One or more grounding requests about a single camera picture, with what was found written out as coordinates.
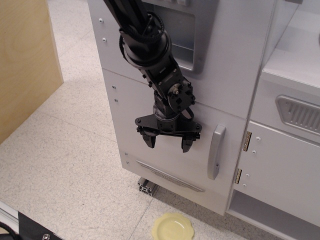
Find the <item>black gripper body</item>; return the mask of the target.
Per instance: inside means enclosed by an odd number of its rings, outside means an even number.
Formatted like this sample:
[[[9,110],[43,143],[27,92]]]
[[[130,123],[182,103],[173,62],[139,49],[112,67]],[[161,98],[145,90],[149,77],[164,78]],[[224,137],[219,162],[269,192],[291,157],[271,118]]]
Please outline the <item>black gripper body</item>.
[[[184,140],[200,138],[202,126],[193,120],[187,120],[182,115],[171,120],[160,120],[154,114],[138,117],[135,120],[137,132],[144,140],[153,140],[158,135],[177,137]]]

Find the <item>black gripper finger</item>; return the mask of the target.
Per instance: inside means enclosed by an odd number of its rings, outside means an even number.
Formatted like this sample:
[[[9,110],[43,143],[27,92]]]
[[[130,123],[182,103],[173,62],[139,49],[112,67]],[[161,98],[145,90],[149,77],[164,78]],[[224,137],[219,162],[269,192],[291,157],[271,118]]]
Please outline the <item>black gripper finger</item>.
[[[182,152],[187,153],[191,149],[193,142],[196,141],[197,139],[198,138],[194,135],[183,136],[181,140]]]
[[[157,136],[158,134],[152,133],[152,132],[144,132],[142,134],[142,138],[144,142],[147,144],[149,148],[152,148],[152,149],[155,147]]]

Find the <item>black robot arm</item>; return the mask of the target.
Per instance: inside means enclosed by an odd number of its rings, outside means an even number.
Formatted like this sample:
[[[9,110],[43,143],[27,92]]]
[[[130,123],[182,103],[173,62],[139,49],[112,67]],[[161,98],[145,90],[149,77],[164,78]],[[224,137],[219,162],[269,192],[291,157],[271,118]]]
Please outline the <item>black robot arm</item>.
[[[138,69],[153,89],[153,114],[135,120],[137,132],[150,148],[158,135],[180,137],[188,152],[200,138],[202,126],[193,121],[193,86],[172,55],[172,41],[162,19],[140,0],[104,2],[119,25],[123,58]]]

